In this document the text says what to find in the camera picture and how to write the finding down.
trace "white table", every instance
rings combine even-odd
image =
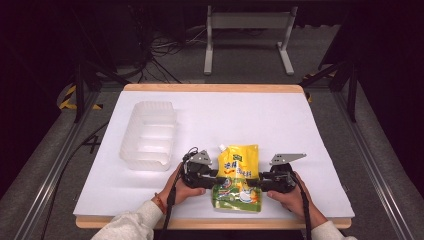
[[[166,172],[133,171],[119,157],[129,117],[140,101],[171,101],[177,131]],[[314,203],[340,229],[354,212],[312,112],[297,85],[130,84],[121,93],[102,144],[74,210],[81,228],[100,228],[124,211],[134,211],[165,185],[192,147],[207,150],[217,168],[220,144],[258,144],[259,171],[269,171],[275,153],[306,153],[291,163]],[[174,206],[169,229],[300,229],[304,222],[263,193],[262,211],[214,209],[211,191]]]

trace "black clamp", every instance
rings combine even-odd
[[[269,172],[259,173],[259,179],[246,179],[249,187],[260,187],[263,192],[274,190],[291,192],[296,187],[296,175],[290,162],[305,157],[306,154],[275,154]]]
[[[218,170],[211,169],[209,165],[212,165],[212,160],[205,150],[187,153],[183,157],[181,170],[183,182],[190,188],[206,189],[212,189],[215,184],[224,184],[226,178],[216,177]]]

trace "clear plastic container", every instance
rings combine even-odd
[[[171,102],[137,103],[121,143],[120,157],[132,170],[168,170],[175,127],[176,113]]]

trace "wooden table edge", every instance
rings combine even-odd
[[[124,91],[304,93],[295,84],[127,84]]]
[[[77,216],[76,225],[79,228],[102,228],[108,224],[113,217],[107,216]],[[163,226],[162,218],[155,229]],[[338,229],[347,229],[352,225],[350,218],[329,218]],[[257,219],[257,218],[225,218],[225,219],[171,219],[168,229],[178,230],[290,230],[305,229],[305,223],[294,219]]]

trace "white tabletop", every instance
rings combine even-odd
[[[170,101],[177,113],[172,162],[166,172],[133,171],[119,157],[131,112],[140,101]],[[306,153],[291,165],[308,186],[314,203],[327,217],[354,217],[302,93],[155,91],[121,93],[74,215],[115,216],[134,211],[162,189],[190,148],[206,150],[216,169],[220,144],[258,144],[261,172],[269,171],[276,153]],[[265,193],[262,199],[259,213],[223,211],[213,208],[211,190],[207,190],[174,207],[172,218],[295,218]]]

